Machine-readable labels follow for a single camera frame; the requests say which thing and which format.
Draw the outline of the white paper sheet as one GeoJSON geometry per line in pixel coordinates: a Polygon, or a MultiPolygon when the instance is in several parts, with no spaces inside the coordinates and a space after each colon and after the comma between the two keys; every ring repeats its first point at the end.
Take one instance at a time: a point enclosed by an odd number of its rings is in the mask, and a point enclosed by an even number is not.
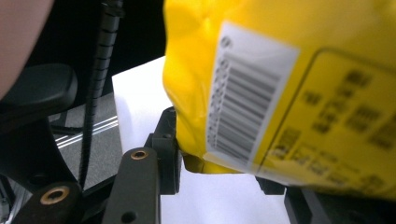
{"type": "MultiPolygon", "coordinates": [[[[163,89],[164,58],[112,77],[124,152],[142,147],[171,106],[163,89]]],[[[176,195],[161,197],[162,224],[290,224],[284,198],[266,196],[254,176],[181,170],[176,195]]]]}

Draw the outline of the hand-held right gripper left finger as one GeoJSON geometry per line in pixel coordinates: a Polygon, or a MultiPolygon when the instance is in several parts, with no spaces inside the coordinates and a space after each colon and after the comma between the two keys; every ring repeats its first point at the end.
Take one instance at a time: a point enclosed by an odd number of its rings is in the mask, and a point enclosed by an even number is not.
{"type": "Polygon", "coordinates": [[[155,131],[148,136],[145,143],[146,147],[157,152],[161,195],[179,193],[182,157],[176,138],[176,124],[176,110],[172,106],[166,108],[155,131]]]}

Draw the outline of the yellow green spouted sauce pouch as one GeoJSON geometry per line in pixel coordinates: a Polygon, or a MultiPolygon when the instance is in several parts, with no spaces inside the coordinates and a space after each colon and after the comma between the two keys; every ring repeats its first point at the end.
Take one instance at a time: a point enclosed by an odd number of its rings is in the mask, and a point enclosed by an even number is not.
{"type": "Polygon", "coordinates": [[[396,0],[165,0],[188,170],[396,201],[396,0]]]}

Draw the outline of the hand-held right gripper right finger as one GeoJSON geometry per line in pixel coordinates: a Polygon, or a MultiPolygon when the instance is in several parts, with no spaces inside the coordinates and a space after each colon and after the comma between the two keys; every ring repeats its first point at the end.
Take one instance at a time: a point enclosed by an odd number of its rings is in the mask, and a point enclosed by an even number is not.
{"type": "Polygon", "coordinates": [[[261,177],[256,177],[256,180],[265,195],[283,195],[285,193],[285,187],[279,183],[261,177]]]}

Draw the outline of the metal floor rail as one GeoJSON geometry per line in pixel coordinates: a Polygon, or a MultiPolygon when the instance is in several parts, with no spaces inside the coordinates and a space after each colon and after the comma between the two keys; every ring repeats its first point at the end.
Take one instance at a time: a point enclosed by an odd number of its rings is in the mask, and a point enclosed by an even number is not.
{"type": "MultiPolygon", "coordinates": [[[[92,135],[105,132],[119,125],[118,117],[114,116],[109,119],[100,121],[93,125],[92,135]]],[[[55,139],[55,143],[59,149],[73,145],[83,139],[83,133],[77,133],[74,135],[65,135],[55,139]]]]}

